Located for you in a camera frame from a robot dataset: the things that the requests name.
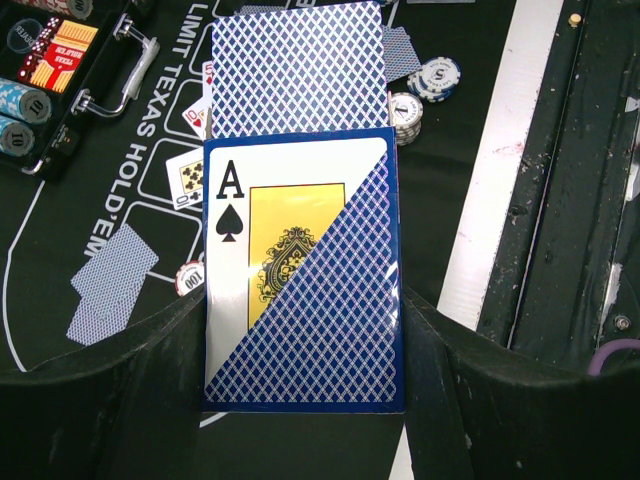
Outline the ten of clubs card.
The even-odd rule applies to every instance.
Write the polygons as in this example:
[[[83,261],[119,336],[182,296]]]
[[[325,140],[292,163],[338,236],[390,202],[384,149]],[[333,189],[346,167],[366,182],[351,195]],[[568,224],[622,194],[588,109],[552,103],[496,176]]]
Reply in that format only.
[[[203,148],[188,151],[165,162],[172,204],[181,210],[203,199]]]

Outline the blue backed card deck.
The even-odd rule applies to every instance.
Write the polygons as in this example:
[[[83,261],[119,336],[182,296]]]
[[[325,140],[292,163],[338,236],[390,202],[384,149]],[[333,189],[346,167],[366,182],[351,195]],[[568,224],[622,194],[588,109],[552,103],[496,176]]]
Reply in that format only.
[[[222,17],[211,28],[212,136],[389,125],[374,1]]]

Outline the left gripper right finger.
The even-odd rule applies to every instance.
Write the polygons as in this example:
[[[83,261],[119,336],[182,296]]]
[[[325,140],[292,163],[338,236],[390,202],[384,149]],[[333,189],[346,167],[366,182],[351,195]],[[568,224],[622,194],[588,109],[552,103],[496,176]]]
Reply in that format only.
[[[508,350],[402,293],[418,479],[635,479],[639,366],[591,376]]]

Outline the ten of hearts card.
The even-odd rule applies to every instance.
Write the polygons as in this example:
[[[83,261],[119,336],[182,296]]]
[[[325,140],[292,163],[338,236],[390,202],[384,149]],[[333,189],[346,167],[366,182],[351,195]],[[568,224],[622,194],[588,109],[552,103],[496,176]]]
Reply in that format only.
[[[207,138],[207,99],[204,96],[186,108],[182,117],[201,140]]]

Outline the red white chip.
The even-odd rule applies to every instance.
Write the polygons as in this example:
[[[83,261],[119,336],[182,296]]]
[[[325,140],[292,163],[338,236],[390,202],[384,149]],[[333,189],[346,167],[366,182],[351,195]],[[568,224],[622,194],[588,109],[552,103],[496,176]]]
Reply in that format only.
[[[205,267],[202,261],[190,261],[182,265],[175,275],[174,286],[179,296],[185,296],[205,281]]]

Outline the blue white chip stack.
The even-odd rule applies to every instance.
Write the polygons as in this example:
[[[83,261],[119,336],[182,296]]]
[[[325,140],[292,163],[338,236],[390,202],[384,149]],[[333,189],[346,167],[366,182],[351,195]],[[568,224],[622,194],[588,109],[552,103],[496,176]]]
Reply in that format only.
[[[449,57],[435,57],[421,65],[407,79],[409,91],[429,103],[450,97],[461,79],[459,65]]]

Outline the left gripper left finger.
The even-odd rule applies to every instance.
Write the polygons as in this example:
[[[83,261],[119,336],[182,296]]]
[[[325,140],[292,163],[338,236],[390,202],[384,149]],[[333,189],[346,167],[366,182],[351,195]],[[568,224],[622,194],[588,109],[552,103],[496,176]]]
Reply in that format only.
[[[188,478],[204,333],[197,288],[101,342],[2,373],[2,478]]]

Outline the grey white chip stack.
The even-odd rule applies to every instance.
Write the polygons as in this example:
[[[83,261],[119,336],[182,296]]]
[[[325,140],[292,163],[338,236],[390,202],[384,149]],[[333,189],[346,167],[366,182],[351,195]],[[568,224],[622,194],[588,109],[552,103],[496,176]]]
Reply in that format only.
[[[389,107],[397,145],[405,146],[415,141],[422,127],[421,100],[408,92],[395,93],[390,97]]]

